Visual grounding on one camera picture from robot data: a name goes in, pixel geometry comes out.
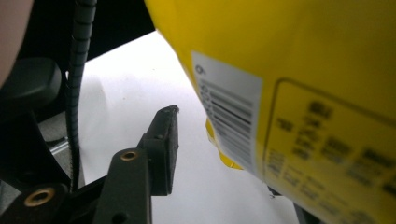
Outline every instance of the yellow package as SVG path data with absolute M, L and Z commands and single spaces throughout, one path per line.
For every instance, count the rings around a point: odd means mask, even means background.
M 327 223 L 396 223 L 396 2 L 146 4 L 222 153 Z

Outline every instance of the black cable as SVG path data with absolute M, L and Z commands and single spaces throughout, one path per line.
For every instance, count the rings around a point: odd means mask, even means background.
M 66 127 L 71 152 L 70 190 L 78 188 L 80 155 L 78 140 L 78 100 L 84 65 L 87 61 L 95 16 L 96 0 L 77 0 L 74 14 L 69 75 L 66 82 Z

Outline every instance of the skin-colored object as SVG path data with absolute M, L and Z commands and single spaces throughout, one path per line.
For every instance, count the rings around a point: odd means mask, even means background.
M 0 0 L 0 88 L 20 50 L 33 0 Z

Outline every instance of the white barcode label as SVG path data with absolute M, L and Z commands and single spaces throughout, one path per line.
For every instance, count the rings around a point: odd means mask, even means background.
M 200 98 L 221 151 L 256 174 L 262 79 L 195 51 L 192 63 Z

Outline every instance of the white table surface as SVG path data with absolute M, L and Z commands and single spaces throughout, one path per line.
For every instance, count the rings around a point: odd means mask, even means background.
M 85 181 L 105 175 L 112 155 L 135 147 L 168 105 L 180 108 L 177 167 L 173 193 L 152 198 L 154 224 L 298 223 L 291 201 L 272 199 L 260 180 L 222 164 L 207 140 L 198 97 L 156 32 L 86 65 L 79 105 Z

